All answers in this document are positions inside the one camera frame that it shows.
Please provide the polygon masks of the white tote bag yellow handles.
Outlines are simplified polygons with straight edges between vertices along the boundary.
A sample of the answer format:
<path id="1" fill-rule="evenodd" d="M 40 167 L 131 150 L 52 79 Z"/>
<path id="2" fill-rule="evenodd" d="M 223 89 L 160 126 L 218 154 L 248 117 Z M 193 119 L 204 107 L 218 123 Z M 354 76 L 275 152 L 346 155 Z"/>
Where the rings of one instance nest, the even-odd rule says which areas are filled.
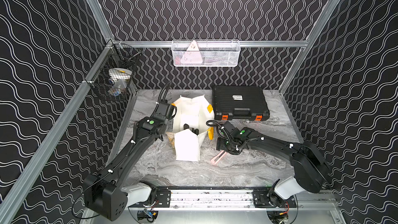
<path id="1" fill-rule="evenodd" d="M 193 98 L 180 96 L 173 104 L 177 113 L 172 132 L 166 134 L 174 144 L 176 160 L 199 162 L 202 143 L 205 138 L 214 137 L 214 131 L 206 124 L 215 117 L 213 107 L 204 95 Z M 190 128 L 184 130 L 184 124 Z M 199 135 L 195 135 L 192 128 L 199 129 Z"/>

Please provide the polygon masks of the large black yellow utility knife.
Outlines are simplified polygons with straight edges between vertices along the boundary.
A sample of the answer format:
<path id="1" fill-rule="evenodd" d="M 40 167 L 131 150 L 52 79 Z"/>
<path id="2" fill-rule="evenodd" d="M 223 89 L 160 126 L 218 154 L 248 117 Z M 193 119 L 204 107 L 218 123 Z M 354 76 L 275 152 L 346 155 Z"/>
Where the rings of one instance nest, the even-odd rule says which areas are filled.
<path id="1" fill-rule="evenodd" d="M 195 135 L 199 135 L 199 129 L 192 128 L 191 131 L 192 131 Z"/>

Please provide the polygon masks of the pink utility knife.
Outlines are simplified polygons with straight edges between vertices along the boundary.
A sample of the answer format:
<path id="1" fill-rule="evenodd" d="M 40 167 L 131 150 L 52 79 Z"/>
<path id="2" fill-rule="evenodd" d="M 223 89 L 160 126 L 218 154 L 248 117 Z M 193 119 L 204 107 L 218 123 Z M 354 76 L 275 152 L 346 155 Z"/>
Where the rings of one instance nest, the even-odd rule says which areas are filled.
<path id="1" fill-rule="evenodd" d="M 224 151 L 224 150 L 222 150 L 220 153 L 218 153 L 216 156 L 214 156 L 211 160 L 210 160 L 210 163 L 212 164 L 212 165 L 217 165 L 220 161 L 221 161 L 221 159 L 225 156 L 227 154 L 227 152 L 226 151 Z"/>

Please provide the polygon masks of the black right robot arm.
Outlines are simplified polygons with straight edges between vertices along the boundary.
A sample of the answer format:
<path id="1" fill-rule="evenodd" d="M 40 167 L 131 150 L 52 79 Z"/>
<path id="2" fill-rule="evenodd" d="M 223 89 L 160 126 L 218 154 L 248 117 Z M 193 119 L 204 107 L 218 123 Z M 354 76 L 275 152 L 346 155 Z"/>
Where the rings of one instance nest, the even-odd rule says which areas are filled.
<path id="1" fill-rule="evenodd" d="M 330 181 L 329 166 L 313 143 L 287 142 L 251 128 L 223 127 L 217 133 L 217 150 L 231 155 L 239 155 L 245 149 L 261 151 L 293 167 L 293 176 L 273 184 L 272 197 L 286 200 L 303 191 L 317 194 Z"/>

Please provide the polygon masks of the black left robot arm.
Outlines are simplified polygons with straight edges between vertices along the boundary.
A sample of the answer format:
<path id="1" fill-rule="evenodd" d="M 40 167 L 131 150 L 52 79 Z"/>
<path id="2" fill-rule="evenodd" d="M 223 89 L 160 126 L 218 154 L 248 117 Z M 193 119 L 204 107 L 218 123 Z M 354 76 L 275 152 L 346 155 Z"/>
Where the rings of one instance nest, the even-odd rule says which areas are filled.
<path id="1" fill-rule="evenodd" d="M 88 175 L 83 183 L 85 207 L 110 221 L 127 207 L 123 183 L 144 152 L 167 130 L 175 114 L 152 115 L 136 122 L 130 142 L 104 169 Z"/>

